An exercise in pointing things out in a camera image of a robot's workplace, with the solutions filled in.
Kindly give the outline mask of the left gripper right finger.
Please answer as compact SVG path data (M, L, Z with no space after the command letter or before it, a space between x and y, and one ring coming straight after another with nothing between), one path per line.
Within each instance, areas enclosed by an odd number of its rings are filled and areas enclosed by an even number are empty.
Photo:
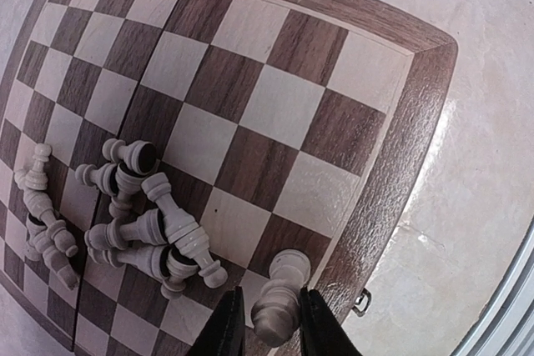
M361 356L320 292L300 290L300 352L306 356Z

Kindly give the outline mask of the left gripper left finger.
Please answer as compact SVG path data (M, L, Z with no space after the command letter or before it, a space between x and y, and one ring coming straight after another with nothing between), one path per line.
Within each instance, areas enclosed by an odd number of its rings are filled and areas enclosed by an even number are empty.
M226 291L194 342L195 355L244 355L243 289Z

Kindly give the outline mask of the white chess rook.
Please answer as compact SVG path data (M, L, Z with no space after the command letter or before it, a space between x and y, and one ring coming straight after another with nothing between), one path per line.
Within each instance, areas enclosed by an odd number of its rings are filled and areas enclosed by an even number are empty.
M284 249L269 267L269 281L251 309L254 333L267 346L288 342L300 325L300 290L310 280L309 258L299 250Z

